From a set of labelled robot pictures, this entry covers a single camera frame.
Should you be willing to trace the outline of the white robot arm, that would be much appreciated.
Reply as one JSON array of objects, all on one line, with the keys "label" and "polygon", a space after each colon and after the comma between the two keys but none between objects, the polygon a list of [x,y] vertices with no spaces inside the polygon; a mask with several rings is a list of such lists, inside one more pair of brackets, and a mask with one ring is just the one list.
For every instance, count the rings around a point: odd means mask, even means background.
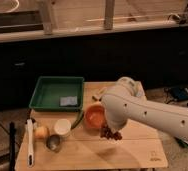
[{"label": "white robot arm", "polygon": [[116,133],[129,119],[188,141],[188,108],[145,100],[137,83],[121,77],[102,95],[108,127]]}]

